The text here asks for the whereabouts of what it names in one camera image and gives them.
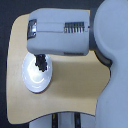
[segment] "beige tabletop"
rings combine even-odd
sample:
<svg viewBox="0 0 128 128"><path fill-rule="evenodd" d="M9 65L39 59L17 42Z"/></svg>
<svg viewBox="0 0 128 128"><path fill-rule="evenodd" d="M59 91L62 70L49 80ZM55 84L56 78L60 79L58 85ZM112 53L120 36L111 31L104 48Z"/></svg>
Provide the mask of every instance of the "beige tabletop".
<svg viewBox="0 0 128 128"><path fill-rule="evenodd" d="M77 111L95 114L99 94L107 85L109 69L93 52L85 57L51 56L52 81L40 94L30 92L22 79L22 64L27 54L28 15L13 24L7 64L7 115L12 124L29 122L40 116Z"/></svg>

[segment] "small white object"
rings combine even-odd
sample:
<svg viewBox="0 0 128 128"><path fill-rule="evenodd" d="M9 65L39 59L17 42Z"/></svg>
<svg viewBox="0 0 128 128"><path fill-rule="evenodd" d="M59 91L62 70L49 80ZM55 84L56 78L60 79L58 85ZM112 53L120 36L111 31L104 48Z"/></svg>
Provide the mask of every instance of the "small white object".
<svg viewBox="0 0 128 128"><path fill-rule="evenodd" d="M52 77L52 61L46 55L47 70L42 72L35 66L36 58L28 53L22 65L22 77L26 87L34 93L40 93L47 88Z"/></svg>

